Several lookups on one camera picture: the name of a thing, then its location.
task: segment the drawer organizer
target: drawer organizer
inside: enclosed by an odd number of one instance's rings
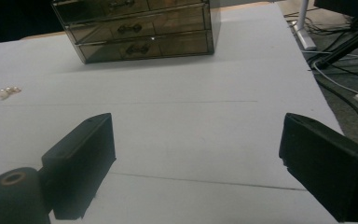
[[[213,54],[218,0],[55,0],[83,63]]]

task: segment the white table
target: white table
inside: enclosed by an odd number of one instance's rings
[[[278,157],[286,112],[339,126],[274,4],[224,10],[214,56],[85,65],[65,35],[2,43],[11,85],[0,174],[113,115],[117,161],[70,223],[336,223]]]

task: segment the black stand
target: black stand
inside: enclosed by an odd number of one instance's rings
[[[345,43],[341,44],[338,48],[334,50],[334,52],[326,57],[323,57],[319,62],[316,63],[318,68],[326,68],[331,63],[335,63],[345,55],[351,53],[353,50],[358,48],[358,35],[354,38],[346,41]]]

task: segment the drawer handle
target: drawer handle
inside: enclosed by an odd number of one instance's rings
[[[142,53],[142,54],[146,54],[150,49],[150,46],[148,44],[144,44],[141,47],[135,46],[135,45],[131,45],[129,48],[127,48],[126,52],[128,54],[133,54],[133,53]]]
[[[124,0],[121,3],[117,1],[112,1],[111,3],[109,3],[109,10],[113,11],[118,7],[125,7],[125,6],[132,7],[133,4],[135,4],[135,0]]]
[[[117,31],[121,34],[124,34],[128,31],[133,31],[134,33],[138,33],[142,30],[142,25],[140,24],[135,24],[133,26],[128,26],[128,25],[121,25],[120,27],[118,27]]]

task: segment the stand base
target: stand base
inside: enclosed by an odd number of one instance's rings
[[[292,21],[291,24],[293,25],[304,50],[316,50],[316,45],[313,43],[308,32],[304,28],[298,29],[296,21]]]

